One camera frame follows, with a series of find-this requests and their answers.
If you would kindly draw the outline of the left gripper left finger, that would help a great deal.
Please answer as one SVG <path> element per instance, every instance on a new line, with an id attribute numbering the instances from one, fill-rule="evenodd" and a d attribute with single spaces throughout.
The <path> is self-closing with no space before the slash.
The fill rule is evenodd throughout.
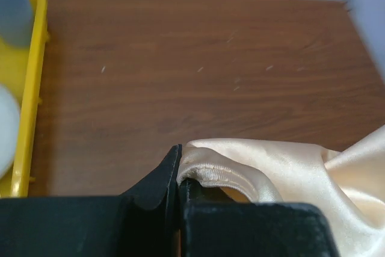
<path id="1" fill-rule="evenodd" d="M 181 153 L 115 196 L 2 199 L 1 255 L 173 256 Z"/>

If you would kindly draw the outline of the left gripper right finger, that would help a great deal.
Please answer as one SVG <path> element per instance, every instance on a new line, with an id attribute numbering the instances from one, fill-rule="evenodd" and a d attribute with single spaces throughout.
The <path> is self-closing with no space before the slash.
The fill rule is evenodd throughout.
<path id="1" fill-rule="evenodd" d="M 328 221 L 307 203 L 237 203 L 187 179 L 179 187 L 182 256 L 338 256 Z"/>

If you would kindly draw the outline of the peach cloth napkin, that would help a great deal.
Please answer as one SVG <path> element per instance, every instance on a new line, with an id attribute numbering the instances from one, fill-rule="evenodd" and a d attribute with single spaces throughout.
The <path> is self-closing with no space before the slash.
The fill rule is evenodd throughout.
<path id="1" fill-rule="evenodd" d="M 317 144 L 215 138 L 182 152 L 177 182 L 237 201 L 301 202 L 326 216 L 342 256 L 384 255 L 384 129 L 343 152 Z"/>

